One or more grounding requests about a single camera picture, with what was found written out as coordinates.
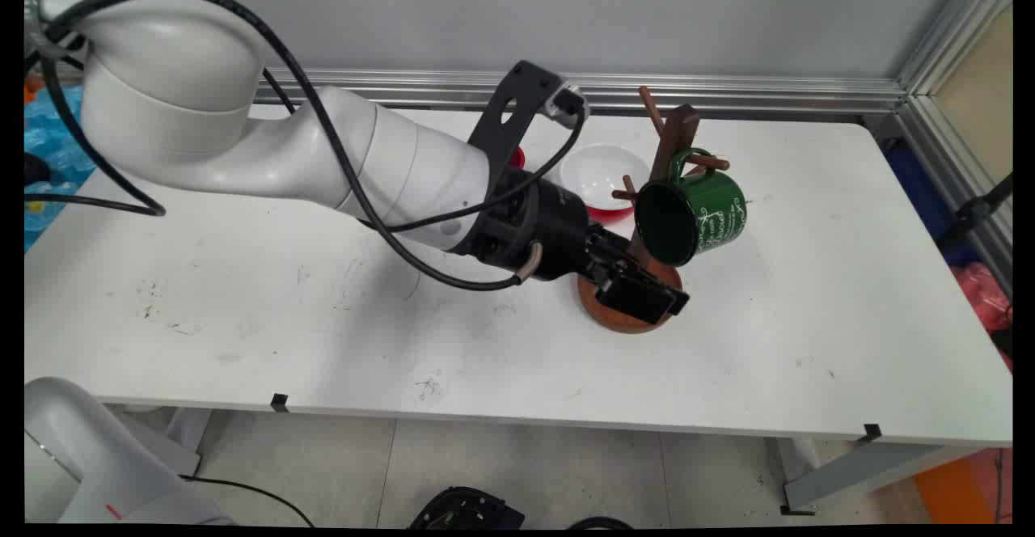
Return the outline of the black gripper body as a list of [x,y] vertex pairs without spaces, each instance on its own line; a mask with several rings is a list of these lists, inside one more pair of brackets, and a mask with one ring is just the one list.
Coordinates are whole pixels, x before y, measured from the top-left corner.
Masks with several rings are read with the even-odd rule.
[[533,278],[554,281],[574,274],[592,279],[589,239],[596,232],[598,223],[591,221],[581,198],[541,177],[479,213],[465,238],[465,253],[491,267],[518,271],[536,242],[543,253]]

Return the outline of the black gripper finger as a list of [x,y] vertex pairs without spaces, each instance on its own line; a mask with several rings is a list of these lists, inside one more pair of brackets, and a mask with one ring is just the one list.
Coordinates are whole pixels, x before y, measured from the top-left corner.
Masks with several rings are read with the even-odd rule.
[[647,277],[649,272],[632,253],[631,241],[603,226],[590,227],[590,278]]
[[689,302],[673,267],[611,268],[596,279],[594,298],[602,307],[647,324],[680,315]]

